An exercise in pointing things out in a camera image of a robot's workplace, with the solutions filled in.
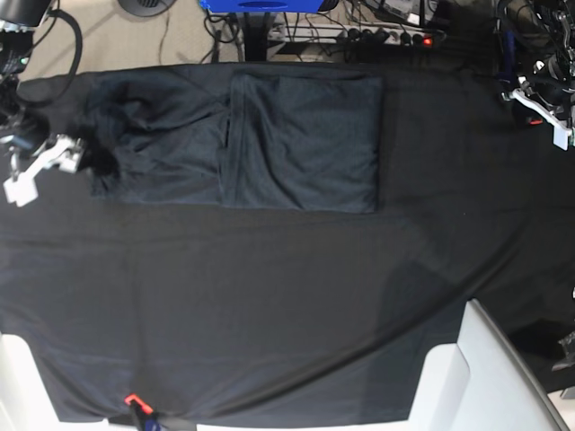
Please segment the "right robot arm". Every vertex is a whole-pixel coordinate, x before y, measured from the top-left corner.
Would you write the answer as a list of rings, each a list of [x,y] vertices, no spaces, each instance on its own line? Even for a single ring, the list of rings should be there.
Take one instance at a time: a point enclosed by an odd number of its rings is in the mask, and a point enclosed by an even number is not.
[[[69,25],[75,53],[61,88],[43,100],[18,93],[19,75],[33,50],[44,40],[35,31],[48,19]],[[9,176],[3,183],[8,203],[25,207],[38,198],[36,177],[44,170],[75,174],[91,169],[98,174],[117,170],[110,151],[85,136],[56,133],[40,112],[58,101],[71,87],[83,54],[83,36],[77,20],[58,1],[3,1],[1,3],[1,147],[9,154]]]

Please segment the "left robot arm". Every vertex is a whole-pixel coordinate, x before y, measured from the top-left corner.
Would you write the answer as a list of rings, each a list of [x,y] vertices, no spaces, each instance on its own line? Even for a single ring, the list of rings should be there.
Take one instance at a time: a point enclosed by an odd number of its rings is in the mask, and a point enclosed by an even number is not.
[[[510,1],[495,4],[500,42],[501,99],[519,124],[550,125],[553,144],[574,146],[574,3]]]

